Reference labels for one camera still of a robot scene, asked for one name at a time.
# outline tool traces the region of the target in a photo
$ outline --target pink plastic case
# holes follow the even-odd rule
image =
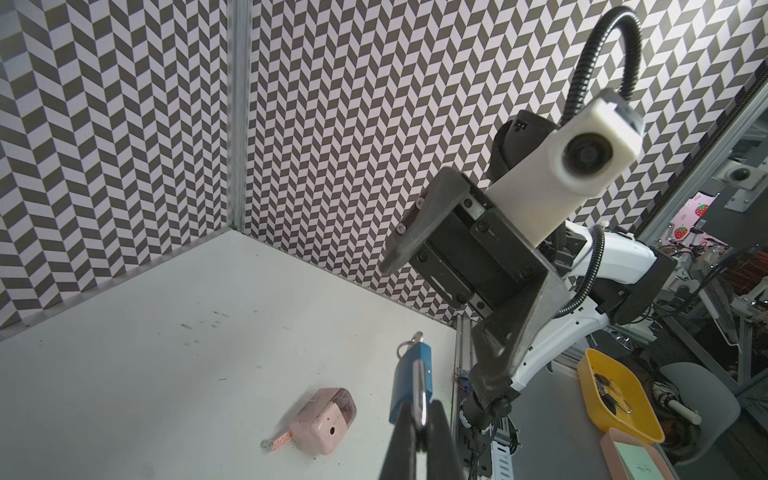
[[[333,452],[352,425],[357,407],[347,389],[320,389],[290,423],[299,448],[311,455]]]

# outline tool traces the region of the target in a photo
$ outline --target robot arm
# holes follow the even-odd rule
[[[620,94],[603,90],[582,109],[614,28],[627,52]],[[578,339],[642,315],[674,268],[629,234],[565,222],[637,160],[643,120],[628,99],[640,59],[639,19],[629,8],[611,9],[584,46],[560,127],[520,112],[494,138],[490,188],[442,168],[387,238],[383,276],[410,263],[448,305],[469,306],[480,319],[472,329],[472,394],[460,415],[475,443],[470,476],[487,449],[476,448],[477,439],[510,412],[530,378]],[[565,282],[572,277],[583,278],[574,292]],[[393,436],[390,451],[398,445]]]

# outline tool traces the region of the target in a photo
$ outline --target chevron patterned wall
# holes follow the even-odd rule
[[[409,266],[378,275],[387,233],[443,165],[487,186],[509,116],[559,120],[582,45],[621,3],[254,0],[248,233],[449,319]],[[631,225],[768,57],[765,1],[624,3],[643,23],[644,151],[574,212],[587,224]],[[592,93],[617,88],[621,62],[615,32]]]
[[[225,0],[0,6],[0,327],[226,224]]]

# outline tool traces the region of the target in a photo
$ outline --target electrical wire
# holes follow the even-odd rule
[[[581,285],[579,285],[573,298],[558,310],[554,315],[554,318],[568,315],[576,310],[587,299],[587,296],[592,290],[592,285],[594,285],[594,280],[598,278],[598,270],[600,269],[600,263],[603,261],[604,251],[605,232],[603,226],[597,224],[592,227],[592,258],[589,260],[589,266],[584,275],[584,280],[581,281]]]
[[[478,463],[480,462],[480,458],[482,458],[483,455],[485,455],[485,451],[488,450],[488,447],[491,445],[491,442],[493,442],[493,439],[496,437],[496,431],[498,430],[498,427],[494,423],[493,427],[491,427],[491,439],[488,440],[488,443],[485,444],[485,446],[480,451],[479,455],[476,457],[473,457],[472,461],[469,463],[469,476],[467,477],[467,480],[472,480],[474,478],[475,469],[478,466]]]
[[[563,116],[560,118],[560,126],[567,124],[584,106],[584,99],[589,90],[589,81],[592,79],[592,72],[598,62],[600,50],[603,49],[605,41],[615,28],[621,32],[625,51],[624,76],[621,79],[619,95],[627,101],[632,99],[634,86],[640,76],[643,39],[640,19],[637,14],[630,8],[621,6],[606,12],[589,34],[587,43],[584,44],[581,55],[579,55],[573,80],[571,80],[571,87],[568,89]]]

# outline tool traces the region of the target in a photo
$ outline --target pink box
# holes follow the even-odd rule
[[[356,415],[357,407],[349,391],[320,389],[290,423],[290,433],[302,452],[328,455],[339,445]]]
[[[608,463],[608,471],[611,472],[611,478],[613,480],[632,480],[629,472],[627,472],[627,469],[624,467],[624,461],[621,460],[619,451],[616,449],[614,442],[643,447],[646,452],[648,452],[648,455],[650,455],[650,459],[653,460],[659,468],[659,472],[661,472],[661,476],[664,477],[664,480],[675,480],[674,475],[672,475],[669,467],[667,467],[667,462],[664,461],[664,457],[661,456],[654,447],[640,439],[636,439],[628,433],[611,428],[608,429],[608,433],[606,433],[600,441],[600,448],[603,449],[603,456],[605,457],[605,462]]]

